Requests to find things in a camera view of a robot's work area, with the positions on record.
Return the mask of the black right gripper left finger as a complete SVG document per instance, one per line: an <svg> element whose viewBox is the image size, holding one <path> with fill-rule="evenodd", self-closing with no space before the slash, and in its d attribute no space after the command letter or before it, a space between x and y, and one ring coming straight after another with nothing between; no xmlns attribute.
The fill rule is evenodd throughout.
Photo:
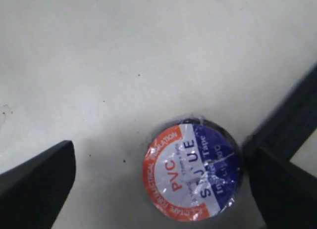
<svg viewBox="0 0 317 229"><path fill-rule="evenodd" d="M74 145L64 140L0 175L0 227L50 229L73 187Z"/></svg>

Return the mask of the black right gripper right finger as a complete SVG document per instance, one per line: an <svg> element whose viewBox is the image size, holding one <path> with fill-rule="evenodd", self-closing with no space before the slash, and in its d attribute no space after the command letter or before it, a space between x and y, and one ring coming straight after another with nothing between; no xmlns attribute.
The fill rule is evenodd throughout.
<svg viewBox="0 0 317 229"><path fill-rule="evenodd" d="M279 158L257 135L243 146L252 196L266 229L315 229L317 179Z"/></svg>

